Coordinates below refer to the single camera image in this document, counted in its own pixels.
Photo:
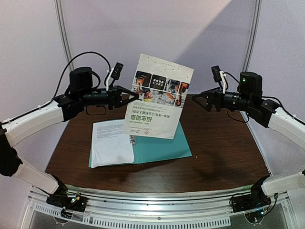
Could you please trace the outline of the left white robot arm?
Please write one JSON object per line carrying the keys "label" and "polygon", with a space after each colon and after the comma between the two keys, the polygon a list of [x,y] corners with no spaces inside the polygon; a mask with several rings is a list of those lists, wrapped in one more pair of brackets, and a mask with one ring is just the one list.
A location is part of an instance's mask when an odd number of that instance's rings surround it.
{"label": "left white robot arm", "polygon": [[80,93],[56,96],[28,114],[7,119],[0,124],[0,173],[21,179],[45,193],[60,207],[67,207],[71,197],[54,176],[46,173],[47,162],[67,121],[88,106],[120,108],[139,96],[121,86],[86,89]]}

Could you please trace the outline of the metal folder clip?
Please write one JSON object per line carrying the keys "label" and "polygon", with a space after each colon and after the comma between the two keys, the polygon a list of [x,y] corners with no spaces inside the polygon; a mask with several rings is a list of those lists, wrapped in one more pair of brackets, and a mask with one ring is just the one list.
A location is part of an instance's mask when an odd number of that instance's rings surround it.
{"label": "metal folder clip", "polygon": [[133,146],[136,145],[135,136],[134,136],[134,135],[130,135],[130,143],[131,143]]}

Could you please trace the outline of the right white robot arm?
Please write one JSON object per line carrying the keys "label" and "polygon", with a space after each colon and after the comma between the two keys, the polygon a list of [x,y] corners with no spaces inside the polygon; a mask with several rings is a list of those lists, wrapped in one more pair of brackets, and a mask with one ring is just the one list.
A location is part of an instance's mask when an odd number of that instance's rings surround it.
{"label": "right white robot arm", "polygon": [[[270,99],[262,99],[262,94],[242,94],[235,92],[223,92],[219,87],[201,92],[192,97],[192,100],[211,112],[212,107],[216,111],[222,108],[230,111],[243,111],[258,124],[269,128],[296,145],[305,148],[305,125],[290,116],[281,104]],[[246,198],[250,208],[258,207],[264,202],[265,196],[283,193],[289,190],[305,187],[305,168],[301,167],[294,172],[285,172],[276,176],[268,176],[257,181],[252,187],[252,194]]]}

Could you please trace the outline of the colour printed brochure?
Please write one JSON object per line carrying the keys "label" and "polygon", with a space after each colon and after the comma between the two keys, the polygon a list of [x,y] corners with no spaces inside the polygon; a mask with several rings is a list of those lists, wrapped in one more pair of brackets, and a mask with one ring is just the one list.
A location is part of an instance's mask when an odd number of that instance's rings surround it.
{"label": "colour printed brochure", "polygon": [[123,133],[173,139],[194,70],[141,54],[131,91],[139,98],[127,105]]}

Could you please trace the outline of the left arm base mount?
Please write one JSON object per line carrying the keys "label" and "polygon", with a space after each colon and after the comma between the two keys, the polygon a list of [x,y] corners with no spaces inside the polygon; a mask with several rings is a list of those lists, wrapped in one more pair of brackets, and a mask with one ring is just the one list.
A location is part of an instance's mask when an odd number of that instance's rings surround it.
{"label": "left arm base mount", "polygon": [[88,203],[88,198],[81,193],[53,194],[47,197],[46,203],[66,210],[84,212]]}

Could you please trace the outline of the teal plastic folder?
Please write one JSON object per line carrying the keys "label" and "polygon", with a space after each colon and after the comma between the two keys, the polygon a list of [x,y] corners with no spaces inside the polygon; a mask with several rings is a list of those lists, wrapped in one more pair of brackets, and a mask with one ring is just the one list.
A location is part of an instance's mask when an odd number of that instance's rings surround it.
{"label": "teal plastic folder", "polygon": [[181,124],[178,124],[174,139],[135,136],[136,145],[133,147],[134,162],[132,164],[145,164],[191,157],[187,139]]}

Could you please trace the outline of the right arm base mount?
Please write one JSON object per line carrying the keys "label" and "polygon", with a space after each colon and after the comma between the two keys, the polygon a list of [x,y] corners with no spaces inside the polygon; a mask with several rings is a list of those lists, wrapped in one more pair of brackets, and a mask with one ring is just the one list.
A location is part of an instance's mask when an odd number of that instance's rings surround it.
{"label": "right arm base mount", "polygon": [[276,202],[277,199],[275,199],[275,203],[272,205],[269,196],[266,196],[264,193],[260,193],[259,191],[252,191],[250,194],[233,194],[229,200],[229,205],[232,207],[234,213],[267,206],[267,209],[262,210],[261,213],[261,215],[264,216],[275,207]]}

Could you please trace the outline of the white text paper sheet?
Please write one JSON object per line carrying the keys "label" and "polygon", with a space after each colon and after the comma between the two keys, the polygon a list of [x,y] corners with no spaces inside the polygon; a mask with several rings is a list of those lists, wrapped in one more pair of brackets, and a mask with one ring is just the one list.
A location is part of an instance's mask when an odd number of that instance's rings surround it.
{"label": "white text paper sheet", "polygon": [[123,123],[118,119],[93,124],[89,168],[134,162],[130,136],[122,133]]}

